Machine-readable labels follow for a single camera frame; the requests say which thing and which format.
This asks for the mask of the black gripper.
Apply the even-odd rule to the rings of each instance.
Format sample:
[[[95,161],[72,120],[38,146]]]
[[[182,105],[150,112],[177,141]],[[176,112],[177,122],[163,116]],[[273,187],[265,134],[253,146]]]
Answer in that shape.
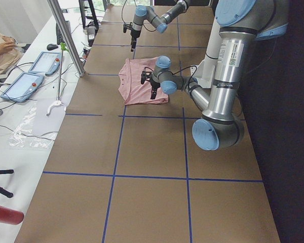
[[[152,71],[142,71],[140,83],[143,85],[145,82],[149,82],[152,90],[151,90],[151,99],[155,99],[157,95],[157,90],[160,88],[160,83],[154,81],[153,72]]]
[[[136,24],[134,22],[130,23],[124,23],[123,24],[123,33],[126,33],[127,30],[131,31],[131,52],[134,51],[134,48],[136,48],[136,40],[140,37],[141,34],[141,25]]]

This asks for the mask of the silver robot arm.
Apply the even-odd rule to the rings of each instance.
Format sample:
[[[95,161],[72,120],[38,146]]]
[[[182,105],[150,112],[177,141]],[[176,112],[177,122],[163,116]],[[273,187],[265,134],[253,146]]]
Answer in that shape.
[[[131,52],[136,48],[137,39],[140,37],[144,21],[147,20],[159,33],[164,33],[168,24],[178,15],[185,13],[191,1],[177,1],[176,4],[162,16],[158,16],[152,6],[137,5],[135,8],[133,21],[123,23],[123,33],[130,30],[131,34]]]
[[[186,92],[202,116],[193,124],[195,143],[203,150],[238,144],[244,127],[232,108],[240,86],[250,45],[282,36],[288,26],[289,1],[219,1],[204,60],[190,76],[170,71],[171,60],[160,56],[153,70],[141,73],[141,82],[165,94]]]

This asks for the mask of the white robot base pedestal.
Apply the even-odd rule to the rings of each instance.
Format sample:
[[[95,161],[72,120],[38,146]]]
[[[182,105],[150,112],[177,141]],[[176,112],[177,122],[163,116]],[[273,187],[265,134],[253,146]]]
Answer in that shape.
[[[191,83],[196,82],[202,88],[211,88],[215,76],[217,60],[222,44],[219,29],[220,25],[217,23],[216,17],[214,17],[205,58],[198,65],[197,70],[193,75],[194,79],[191,79]]]

